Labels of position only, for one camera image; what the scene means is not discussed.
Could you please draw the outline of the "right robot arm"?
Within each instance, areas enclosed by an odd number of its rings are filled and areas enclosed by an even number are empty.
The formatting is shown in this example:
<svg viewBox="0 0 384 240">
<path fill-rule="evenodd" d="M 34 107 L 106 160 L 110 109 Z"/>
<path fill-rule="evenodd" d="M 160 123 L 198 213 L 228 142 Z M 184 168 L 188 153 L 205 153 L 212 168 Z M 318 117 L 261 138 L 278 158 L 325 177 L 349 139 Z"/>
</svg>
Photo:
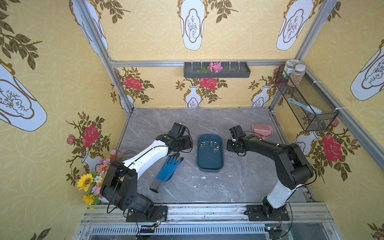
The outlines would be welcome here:
<svg viewBox="0 0 384 240">
<path fill-rule="evenodd" d="M 274 161 L 278 182 L 263 200 L 270 211 L 285 207 L 292 194 L 315 175 L 314 168 L 296 144 L 277 144 L 249 135 L 228 140 L 227 151 L 240 157 L 254 152 Z"/>
</svg>

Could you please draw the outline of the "teal plastic storage box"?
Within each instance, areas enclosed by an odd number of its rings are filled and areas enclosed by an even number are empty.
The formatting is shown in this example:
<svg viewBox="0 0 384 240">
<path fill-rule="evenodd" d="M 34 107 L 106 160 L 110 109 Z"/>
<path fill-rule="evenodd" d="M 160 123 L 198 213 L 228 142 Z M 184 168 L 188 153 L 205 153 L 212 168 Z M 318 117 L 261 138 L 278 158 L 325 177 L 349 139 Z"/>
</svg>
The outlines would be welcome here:
<svg viewBox="0 0 384 240">
<path fill-rule="evenodd" d="M 223 140 L 219 135 L 199 136 L 197 166 L 205 173 L 218 173 L 224 167 Z"/>
</svg>

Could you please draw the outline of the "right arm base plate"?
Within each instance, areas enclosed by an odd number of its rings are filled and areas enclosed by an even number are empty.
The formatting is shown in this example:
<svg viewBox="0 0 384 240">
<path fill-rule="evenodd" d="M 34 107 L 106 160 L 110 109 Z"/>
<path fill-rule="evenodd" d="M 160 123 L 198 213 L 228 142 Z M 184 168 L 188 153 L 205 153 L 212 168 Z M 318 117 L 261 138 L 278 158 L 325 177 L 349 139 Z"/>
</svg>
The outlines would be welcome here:
<svg viewBox="0 0 384 240">
<path fill-rule="evenodd" d="M 285 206 L 274 209 L 265 205 L 247 205 L 244 215 L 249 221 L 289 221 L 290 216 Z"/>
</svg>

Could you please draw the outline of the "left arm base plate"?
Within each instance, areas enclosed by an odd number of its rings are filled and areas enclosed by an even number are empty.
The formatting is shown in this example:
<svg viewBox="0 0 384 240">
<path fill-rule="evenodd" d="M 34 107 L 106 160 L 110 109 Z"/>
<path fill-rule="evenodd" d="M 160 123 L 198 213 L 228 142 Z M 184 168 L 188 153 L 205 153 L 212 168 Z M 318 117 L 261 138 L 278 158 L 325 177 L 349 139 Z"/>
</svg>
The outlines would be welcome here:
<svg viewBox="0 0 384 240">
<path fill-rule="evenodd" d="M 168 216 L 168 206 L 166 205 L 154 205 L 150 207 L 150 209 L 145 213 L 140 213 L 136 210 L 129 209 L 127 216 L 126 216 L 126 222 L 127 223 L 153 223 L 161 218 L 164 218 L 165 221 L 167 220 Z"/>
</svg>

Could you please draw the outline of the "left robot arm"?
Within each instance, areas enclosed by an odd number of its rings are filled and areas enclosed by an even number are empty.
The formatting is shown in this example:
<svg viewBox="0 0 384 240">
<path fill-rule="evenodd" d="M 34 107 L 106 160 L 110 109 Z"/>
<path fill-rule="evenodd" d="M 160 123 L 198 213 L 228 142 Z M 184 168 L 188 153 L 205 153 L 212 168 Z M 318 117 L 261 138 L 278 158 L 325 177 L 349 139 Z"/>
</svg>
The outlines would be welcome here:
<svg viewBox="0 0 384 240">
<path fill-rule="evenodd" d="M 111 163 L 101 186 L 100 194 L 120 210 L 132 210 L 146 218 L 154 211 L 154 202 L 137 191 L 140 176 L 154 163 L 167 158 L 158 176 L 155 178 L 155 190 L 167 182 L 179 164 L 184 160 L 180 152 L 192 150 L 191 135 L 160 135 L 156 140 L 136 156 Z"/>
</svg>

